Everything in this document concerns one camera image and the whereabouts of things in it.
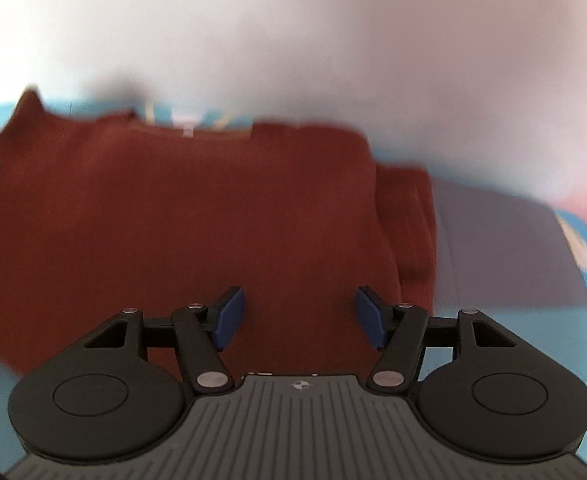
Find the blue grey patterned bed sheet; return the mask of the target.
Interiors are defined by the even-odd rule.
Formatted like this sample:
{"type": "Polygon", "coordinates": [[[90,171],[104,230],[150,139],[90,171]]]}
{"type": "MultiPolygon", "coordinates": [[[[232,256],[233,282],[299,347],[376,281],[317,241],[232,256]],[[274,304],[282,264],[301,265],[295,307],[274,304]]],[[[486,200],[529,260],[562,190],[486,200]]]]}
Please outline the blue grey patterned bed sheet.
{"type": "MultiPolygon", "coordinates": [[[[139,110],[71,117],[44,109],[78,120],[131,112],[145,125],[180,136],[205,131],[237,139],[258,123],[182,131],[157,126],[139,110]]],[[[423,310],[438,318],[480,310],[587,387],[587,223],[532,200],[428,176],[435,293],[432,307],[423,310]]],[[[226,367],[228,347],[220,352],[226,367]]],[[[375,351],[374,365],[380,358],[375,351]]],[[[149,450],[107,463],[63,463],[23,447],[8,402],[33,370],[21,374],[0,361],[0,479],[587,479],[587,431],[573,453],[537,462],[492,462],[435,437],[403,396],[369,390],[371,369],[363,376],[235,376],[228,370],[234,390],[194,401],[171,434],[149,450]]]]}

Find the dark red knit sweater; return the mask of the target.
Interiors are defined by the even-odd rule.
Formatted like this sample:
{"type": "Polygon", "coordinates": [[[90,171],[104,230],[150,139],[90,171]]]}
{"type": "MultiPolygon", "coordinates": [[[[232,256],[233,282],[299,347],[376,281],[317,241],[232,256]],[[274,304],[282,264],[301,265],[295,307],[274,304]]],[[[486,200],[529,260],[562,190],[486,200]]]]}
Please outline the dark red knit sweater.
{"type": "Polygon", "coordinates": [[[0,361],[21,374],[125,308],[164,316],[239,286],[232,374],[363,376],[377,354],[356,290],[433,304],[430,178],[350,129],[180,136],[131,112],[60,117],[30,90],[0,163],[0,361]]]}

